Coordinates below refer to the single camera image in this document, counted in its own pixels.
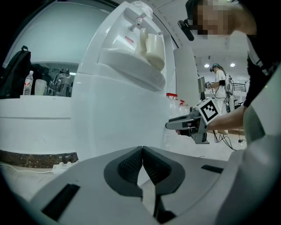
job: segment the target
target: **black backpack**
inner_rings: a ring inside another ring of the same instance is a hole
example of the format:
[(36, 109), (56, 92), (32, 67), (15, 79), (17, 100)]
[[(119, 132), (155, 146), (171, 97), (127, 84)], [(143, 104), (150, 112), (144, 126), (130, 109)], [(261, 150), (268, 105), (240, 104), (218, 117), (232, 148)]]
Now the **black backpack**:
[(31, 52), (26, 46), (22, 46), (22, 50), (10, 60), (0, 77), (0, 99), (20, 98), (31, 68), (30, 58)]

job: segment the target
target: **person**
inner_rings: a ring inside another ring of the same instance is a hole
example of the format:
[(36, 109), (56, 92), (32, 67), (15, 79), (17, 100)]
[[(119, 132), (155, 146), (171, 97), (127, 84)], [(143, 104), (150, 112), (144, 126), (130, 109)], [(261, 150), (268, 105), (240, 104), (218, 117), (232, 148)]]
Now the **person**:
[[(214, 102), (216, 104), (216, 109), (219, 113), (219, 116), (227, 114), (227, 92), (223, 85), (220, 85), (220, 81), (226, 80), (226, 73), (222, 66), (219, 64), (214, 64), (212, 71), (216, 75), (215, 83), (210, 84), (210, 88), (214, 88)], [(227, 130), (218, 130), (218, 133), (227, 134)]]
[[(245, 116), (245, 112), (253, 111), (251, 102), (263, 89), (281, 61), (277, 33), (279, 32), (277, 15), (280, 14), (278, 1), (239, 0), (232, 3), (225, 0), (188, 0), (186, 10), (190, 29), (197, 31), (198, 35), (227, 36), (234, 31), (240, 31), (247, 36), (249, 44), (247, 61), (250, 86), (244, 105), (228, 114), (218, 116), (207, 129), (229, 130), (241, 128), (245, 123), (255, 125), (256, 120), (253, 121), (255, 117)], [(262, 136), (262, 132), (256, 132), (255, 138)]]

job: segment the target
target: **person's neck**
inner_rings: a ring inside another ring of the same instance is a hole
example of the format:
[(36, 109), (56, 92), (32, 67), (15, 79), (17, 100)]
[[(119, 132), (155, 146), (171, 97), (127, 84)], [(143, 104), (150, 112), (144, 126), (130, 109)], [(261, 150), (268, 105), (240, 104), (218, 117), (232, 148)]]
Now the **person's neck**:
[(252, 13), (240, 6), (233, 9), (234, 15), (234, 30), (240, 31), (247, 35), (256, 35), (256, 21)]

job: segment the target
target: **person in white shirt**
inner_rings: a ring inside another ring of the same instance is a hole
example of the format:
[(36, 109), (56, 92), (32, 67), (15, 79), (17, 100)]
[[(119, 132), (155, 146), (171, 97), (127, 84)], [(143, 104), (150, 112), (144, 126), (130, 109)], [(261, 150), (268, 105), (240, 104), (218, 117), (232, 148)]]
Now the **person in white shirt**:
[[(225, 91), (225, 81), (226, 81), (226, 73), (222, 66), (219, 64), (214, 64), (211, 68), (211, 71), (213, 71), (216, 74), (216, 80), (215, 83), (210, 84), (211, 88), (214, 88), (214, 95), (215, 95), (215, 104), (216, 108), (218, 110), (219, 116), (227, 114), (227, 92)], [(221, 134), (227, 134), (227, 130), (218, 130)]]

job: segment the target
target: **bottle label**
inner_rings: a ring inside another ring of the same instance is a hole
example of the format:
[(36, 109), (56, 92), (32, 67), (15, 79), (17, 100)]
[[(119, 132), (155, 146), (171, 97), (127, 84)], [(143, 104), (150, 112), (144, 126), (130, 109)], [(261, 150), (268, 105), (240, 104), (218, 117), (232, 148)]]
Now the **bottle label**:
[(33, 82), (33, 80), (26, 79), (25, 80), (25, 87), (31, 87), (32, 86), (32, 82)]

